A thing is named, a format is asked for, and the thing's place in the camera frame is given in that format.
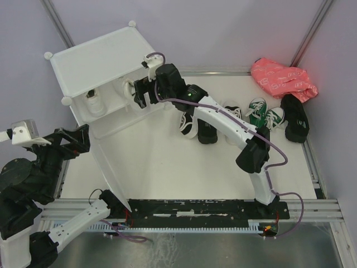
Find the shelf knob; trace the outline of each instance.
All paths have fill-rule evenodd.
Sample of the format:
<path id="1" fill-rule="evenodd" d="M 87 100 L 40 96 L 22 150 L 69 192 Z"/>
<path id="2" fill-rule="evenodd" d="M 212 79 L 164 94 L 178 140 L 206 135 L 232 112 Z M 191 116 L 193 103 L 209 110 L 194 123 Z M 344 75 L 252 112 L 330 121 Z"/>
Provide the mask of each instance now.
<path id="1" fill-rule="evenodd" d="M 70 97 L 63 97 L 62 100 L 61 100 L 61 103 L 64 105 L 64 106 L 69 106 L 72 104 L 72 98 Z"/>
<path id="2" fill-rule="evenodd" d="M 46 53 L 44 54 L 44 57 L 45 57 L 46 60 L 49 60 L 50 58 L 53 57 L 53 54 L 50 53 L 50 52 L 46 52 Z"/>
<path id="3" fill-rule="evenodd" d="M 129 27 L 136 27 L 135 21 L 129 21 Z"/>

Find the metal floor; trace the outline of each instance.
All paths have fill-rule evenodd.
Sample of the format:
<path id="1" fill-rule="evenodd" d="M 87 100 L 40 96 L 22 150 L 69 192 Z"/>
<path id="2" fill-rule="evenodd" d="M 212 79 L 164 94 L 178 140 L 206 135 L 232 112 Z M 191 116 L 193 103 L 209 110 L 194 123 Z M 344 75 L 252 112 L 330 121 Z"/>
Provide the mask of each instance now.
<path id="1" fill-rule="evenodd" d="M 280 229 L 291 228 L 281 223 Z M 303 223 L 280 240 L 252 234 L 141 233 L 144 244 L 83 233 L 59 254 L 52 268 L 339 268 L 329 223 Z"/>

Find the white shoe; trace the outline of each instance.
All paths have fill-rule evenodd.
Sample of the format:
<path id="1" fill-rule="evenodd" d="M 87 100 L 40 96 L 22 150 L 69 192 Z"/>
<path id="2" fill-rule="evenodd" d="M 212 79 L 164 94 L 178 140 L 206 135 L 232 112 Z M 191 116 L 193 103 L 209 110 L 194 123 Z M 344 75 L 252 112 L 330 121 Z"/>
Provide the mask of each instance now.
<path id="1" fill-rule="evenodd" d="M 92 89 L 83 95 L 83 101 L 87 107 L 88 112 L 93 117 L 101 117 L 106 114 L 107 108 L 100 96 L 97 88 Z"/>
<path id="2" fill-rule="evenodd" d="M 186 138 L 194 138 L 199 131 L 197 119 L 193 118 L 188 113 L 183 113 L 179 130 Z"/>
<path id="3" fill-rule="evenodd" d="M 231 114 L 243 120 L 242 109 L 239 108 L 238 103 L 234 100 L 228 100 L 223 104 L 223 107 L 227 109 Z M 228 144 L 236 145 L 229 137 L 225 136 L 225 141 Z"/>

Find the black sandal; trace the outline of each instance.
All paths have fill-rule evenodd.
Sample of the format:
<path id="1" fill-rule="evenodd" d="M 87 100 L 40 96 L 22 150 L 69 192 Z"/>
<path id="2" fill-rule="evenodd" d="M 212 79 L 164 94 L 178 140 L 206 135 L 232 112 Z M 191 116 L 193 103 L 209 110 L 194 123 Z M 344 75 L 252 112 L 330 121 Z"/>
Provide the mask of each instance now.
<path id="1" fill-rule="evenodd" d="M 285 95 L 280 107 L 285 111 L 285 120 L 288 126 L 285 129 L 285 137 L 289 141 L 304 143 L 310 127 L 306 113 L 299 99 L 291 94 Z"/>

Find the white shoelace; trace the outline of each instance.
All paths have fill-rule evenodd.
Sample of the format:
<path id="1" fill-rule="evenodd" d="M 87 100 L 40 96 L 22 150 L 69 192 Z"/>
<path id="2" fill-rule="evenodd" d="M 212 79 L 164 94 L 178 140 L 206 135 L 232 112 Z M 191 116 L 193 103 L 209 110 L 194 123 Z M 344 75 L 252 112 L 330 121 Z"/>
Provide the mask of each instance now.
<path id="1" fill-rule="evenodd" d="M 179 128 L 180 131 L 184 130 L 187 126 L 193 124 L 192 122 L 186 123 L 186 117 L 185 117 L 185 115 L 186 115 L 186 113 L 184 113 L 184 114 L 181 116 L 181 123 L 180 123 L 180 128 Z"/>
<path id="2" fill-rule="evenodd" d="M 248 113 L 246 113 L 245 116 L 254 116 L 257 119 L 260 119 L 260 116 L 257 115 L 255 112 L 258 112 L 264 105 L 264 102 L 257 102 L 257 103 L 252 103 L 252 106 L 254 107 L 254 109 L 249 108 L 248 109 Z"/>
<path id="3" fill-rule="evenodd" d="M 267 113 L 265 120 L 267 121 L 267 128 L 269 128 L 270 131 L 273 131 L 273 129 L 280 127 L 281 123 L 283 122 L 282 120 L 280 121 L 280 123 L 277 123 L 275 120 L 278 119 L 278 116 L 276 116 L 275 114 L 271 113 Z"/>
<path id="4" fill-rule="evenodd" d="M 242 110 L 240 108 L 236 108 L 233 111 L 232 110 L 229 110 L 229 111 L 233 115 L 237 116 L 239 119 L 242 119 Z"/>

